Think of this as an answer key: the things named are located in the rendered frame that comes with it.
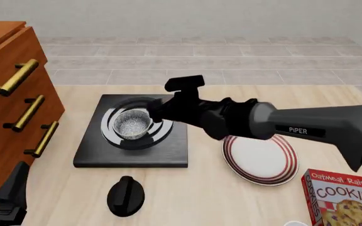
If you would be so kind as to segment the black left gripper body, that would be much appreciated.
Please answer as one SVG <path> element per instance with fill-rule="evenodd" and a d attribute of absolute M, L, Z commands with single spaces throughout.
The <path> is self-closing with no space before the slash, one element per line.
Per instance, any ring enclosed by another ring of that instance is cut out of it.
<path fill-rule="evenodd" d="M 0 226 L 21 226 L 27 211 L 21 207 L 0 211 Z"/>

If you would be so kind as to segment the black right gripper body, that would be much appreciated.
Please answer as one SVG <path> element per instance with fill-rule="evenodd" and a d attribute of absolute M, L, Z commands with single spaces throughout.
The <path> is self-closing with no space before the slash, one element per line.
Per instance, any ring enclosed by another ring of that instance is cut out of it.
<path fill-rule="evenodd" d="M 199 93 L 197 90 L 175 92 L 173 97 L 162 99 L 160 117 L 165 120 L 199 126 Z"/>

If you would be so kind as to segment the white plate with red rings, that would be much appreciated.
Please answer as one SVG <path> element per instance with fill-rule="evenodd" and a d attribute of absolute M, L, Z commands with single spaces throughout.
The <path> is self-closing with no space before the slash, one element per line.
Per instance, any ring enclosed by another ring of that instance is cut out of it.
<path fill-rule="evenodd" d="M 292 180 L 299 170 L 299 157 L 282 136 L 266 141 L 228 136 L 222 155 L 238 176 L 257 185 L 278 186 Z"/>

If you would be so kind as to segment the black patterned bowl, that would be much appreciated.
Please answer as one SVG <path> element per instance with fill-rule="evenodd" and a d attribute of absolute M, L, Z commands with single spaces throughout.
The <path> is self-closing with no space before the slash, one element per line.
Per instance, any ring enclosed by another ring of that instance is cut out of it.
<path fill-rule="evenodd" d="M 123 139 L 136 140 L 143 137 L 149 130 L 152 120 L 143 110 L 126 110 L 114 120 L 113 129 Z"/>

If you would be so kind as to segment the red cookies box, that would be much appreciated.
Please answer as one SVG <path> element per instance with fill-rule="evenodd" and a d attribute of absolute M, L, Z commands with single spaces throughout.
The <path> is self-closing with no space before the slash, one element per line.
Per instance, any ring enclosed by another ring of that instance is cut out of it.
<path fill-rule="evenodd" d="M 362 226 L 362 176 L 308 169 L 301 182 L 312 226 Z"/>

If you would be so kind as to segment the round black stove knob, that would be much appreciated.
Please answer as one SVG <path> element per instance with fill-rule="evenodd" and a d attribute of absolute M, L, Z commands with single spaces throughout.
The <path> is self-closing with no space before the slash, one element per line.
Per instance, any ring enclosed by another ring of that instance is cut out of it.
<path fill-rule="evenodd" d="M 122 176 L 107 194 L 107 206 L 118 217 L 132 216 L 143 206 L 145 191 L 132 176 Z"/>

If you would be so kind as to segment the flat black stove plate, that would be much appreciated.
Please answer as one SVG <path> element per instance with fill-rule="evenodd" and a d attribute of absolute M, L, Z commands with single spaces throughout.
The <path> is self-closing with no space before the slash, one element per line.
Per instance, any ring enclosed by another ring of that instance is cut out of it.
<path fill-rule="evenodd" d="M 114 131 L 120 113 L 146 110 L 153 99 L 164 94 L 104 94 L 74 156 L 77 168 L 186 168 L 188 167 L 187 126 L 164 120 L 133 141 Z"/>

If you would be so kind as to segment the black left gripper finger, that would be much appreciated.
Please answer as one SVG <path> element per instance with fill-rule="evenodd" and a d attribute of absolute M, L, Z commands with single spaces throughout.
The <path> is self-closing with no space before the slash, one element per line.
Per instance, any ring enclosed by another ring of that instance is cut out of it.
<path fill-rule="evenodd" d="M 30 166 L 20 161 L 0 187 L 0 210 L 27 209 L 26 182 Z"/>

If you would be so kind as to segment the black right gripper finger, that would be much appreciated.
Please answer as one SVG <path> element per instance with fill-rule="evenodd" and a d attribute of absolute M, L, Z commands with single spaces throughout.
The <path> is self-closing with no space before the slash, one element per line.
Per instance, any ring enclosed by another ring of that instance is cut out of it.
<path fill-rule="evenodd" d="M 147 103 L 146 109 L 148 111 L 149 117 L 153 120 L 154 123 L 159 123 L 163 120 L 163 101 L 162 99 L 154 99 Z"/>

